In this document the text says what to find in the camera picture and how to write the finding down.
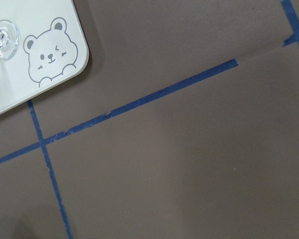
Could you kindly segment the clear wine glass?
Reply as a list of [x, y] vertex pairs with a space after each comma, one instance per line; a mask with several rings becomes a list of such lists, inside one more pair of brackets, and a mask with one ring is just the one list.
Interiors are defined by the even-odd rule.
[[19, 44], [19, 29], [12, 21], [0, 20], [0, 60], [14, 56]]

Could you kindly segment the cream bear tray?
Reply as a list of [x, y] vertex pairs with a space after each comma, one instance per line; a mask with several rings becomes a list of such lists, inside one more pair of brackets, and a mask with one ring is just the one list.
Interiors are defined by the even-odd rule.
[[79, 75], [89, 49], [72, 0], [0, 0], [0, 20], [19, 29], [14, 56], [0, 60], [0, 115]]

